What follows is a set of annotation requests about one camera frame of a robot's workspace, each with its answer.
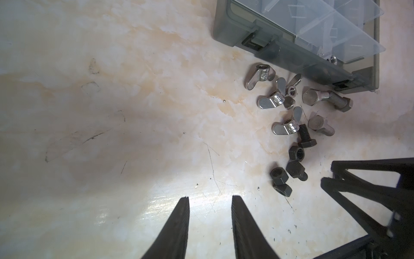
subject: white marble surface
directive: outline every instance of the white marble surface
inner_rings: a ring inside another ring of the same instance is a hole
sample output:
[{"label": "white marble surface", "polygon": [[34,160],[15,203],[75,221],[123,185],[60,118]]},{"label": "white marble surface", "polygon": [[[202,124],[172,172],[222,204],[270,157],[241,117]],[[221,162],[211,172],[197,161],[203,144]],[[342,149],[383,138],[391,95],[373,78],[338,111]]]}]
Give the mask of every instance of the white marble surface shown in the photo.
[{"label": "white marble surface", "polygon": [[[243,87],[260,60],[212,39],[215,7],[0,2],[0,257],[140,258],[182,196],[191,207],[186,258],[234,258],[232,195],[281,258],[313,258],[365,235],[320,179],[333,160],[414,156],[413,2],[381,1],[378,91],[349,94],[346,113],[303,106],[336,133],[312,134],[309,180],[290,179],[289,198],[268,173],[286,165],[296,141],[270,130],[290,114],[256,106],[272,84]],[[397,178],[377,175],[363,178]],[[381,206],[356,201],[387,223]]]}]

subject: bolt thread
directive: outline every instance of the bolt thread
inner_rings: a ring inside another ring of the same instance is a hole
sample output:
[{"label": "bolt thread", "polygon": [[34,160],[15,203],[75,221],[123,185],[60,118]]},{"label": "bolt thread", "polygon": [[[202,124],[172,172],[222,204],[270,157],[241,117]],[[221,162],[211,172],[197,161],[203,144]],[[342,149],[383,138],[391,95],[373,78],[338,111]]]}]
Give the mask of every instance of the bolt thread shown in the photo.
[{"label": "bolt thread", "polygon": [[330,137],[330,136],[333,136],[335,134],[335,129],[326,124],[325,129],[323,129],[323,131],[321,131],[321,133],[323,133],[324,135]]},{"label": "bolt thread", "polygon": [[299,125],[299,136],[301,137],[301,142],[311,141],[311,136],[309,135],[308,127],[306,124]]},{"label": "bolt thread", "polygon": [[347,101],[344,98],[340,97],[339,95],[335,94],[332,91],[329,91],[328,101],[334,104],[338,108],[343,108],[347,104]]},{"label": "bolt thread", "polygon": [[334,173],[334,179],[342,179],[342,177],[340,177],[339,175],[337,175],[336,173]]}]

